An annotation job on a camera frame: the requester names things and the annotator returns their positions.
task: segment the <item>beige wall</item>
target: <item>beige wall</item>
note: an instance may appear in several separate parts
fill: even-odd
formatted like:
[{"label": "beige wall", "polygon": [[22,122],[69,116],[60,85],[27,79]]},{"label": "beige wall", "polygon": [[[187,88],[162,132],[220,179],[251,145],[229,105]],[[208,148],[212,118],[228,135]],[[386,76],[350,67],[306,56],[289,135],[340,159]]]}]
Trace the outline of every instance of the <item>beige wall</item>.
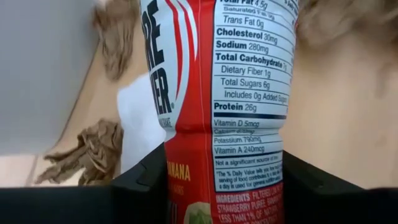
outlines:
[{"label": "beige wall", "polygon": [[285,149],[362,187],[398,186],[398,63],[347,37],[297,51]]}]

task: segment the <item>red bottle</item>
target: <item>red bottle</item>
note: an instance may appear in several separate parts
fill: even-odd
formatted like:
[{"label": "red bottle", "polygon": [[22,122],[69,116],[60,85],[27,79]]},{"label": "red bottle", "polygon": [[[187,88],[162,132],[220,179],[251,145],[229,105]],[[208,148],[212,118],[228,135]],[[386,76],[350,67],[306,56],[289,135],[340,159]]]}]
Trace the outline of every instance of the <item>red bottle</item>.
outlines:
[{"label": "red bottle", "polygon": [[141,0],[171,223],[283,223],[297,0]]}]

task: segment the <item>white label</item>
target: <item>white label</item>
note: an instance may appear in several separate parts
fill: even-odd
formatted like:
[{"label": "white label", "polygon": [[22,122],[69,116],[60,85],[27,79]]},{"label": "white label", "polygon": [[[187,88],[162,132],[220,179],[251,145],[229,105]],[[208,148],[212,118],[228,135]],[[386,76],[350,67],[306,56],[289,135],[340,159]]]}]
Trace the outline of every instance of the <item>white label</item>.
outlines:
[{"label": "white label", "polygon": [[295,48],[297,1],[218,0],[215,6],[212,125],[217,192],[282,180]]}]

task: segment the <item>crumpled brown paper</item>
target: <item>crumpled brown paper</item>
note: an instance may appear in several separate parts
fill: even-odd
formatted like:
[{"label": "crumpled brown paper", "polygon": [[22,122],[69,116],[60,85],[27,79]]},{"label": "crumpled brown paper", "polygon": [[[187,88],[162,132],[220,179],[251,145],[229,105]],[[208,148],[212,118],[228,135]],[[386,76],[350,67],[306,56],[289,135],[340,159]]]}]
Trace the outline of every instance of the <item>crumpled brown paper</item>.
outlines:
[{"label": "crumpled brown paper", "polygon": [[110,0],[105,7],[96,6],[93,25],[99,33],[106,76],[118,80],[128,68],[139,13],[136,0]]},{"label": "crumpled brown paper", "polygon": [[297,38],[310,47],[324,47],[357,32],[380,44],[398,41],[396,0],[300,0]]},{"label": "crumpled brown paper", "polygon": [[44,157],[53,166],[38,176],[36,184],[45,180],[59,184],[82,168],[85,171],[78,185],[107,184],[113,179],[122,152],[121,125],[101,119],[94,126],[84,129],[77,138],[77,147]]}]

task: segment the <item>brown paper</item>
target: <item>brown paper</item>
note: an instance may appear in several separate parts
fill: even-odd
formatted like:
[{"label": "brown paper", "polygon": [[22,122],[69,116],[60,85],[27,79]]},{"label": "brown paper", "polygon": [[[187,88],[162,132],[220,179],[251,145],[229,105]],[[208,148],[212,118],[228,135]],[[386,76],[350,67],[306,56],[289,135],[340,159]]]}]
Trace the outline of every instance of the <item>brown paper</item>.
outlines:
[{"label": "brown paper", "polygon": [[78,135],[77,147],[64,153],[47,155],[53,166],[36,180],[61,183],[85,168],[79,185],[106,184],[112,180],[122,151],[123,130],[118,123],[101,119]]},{"label": "brown paper", "polygon": [[111,0],[105,8],[95,7],[93,25],[99,33],[105,72],[110,80],[118,80],[128,68],[138,12],[136,0]]}]

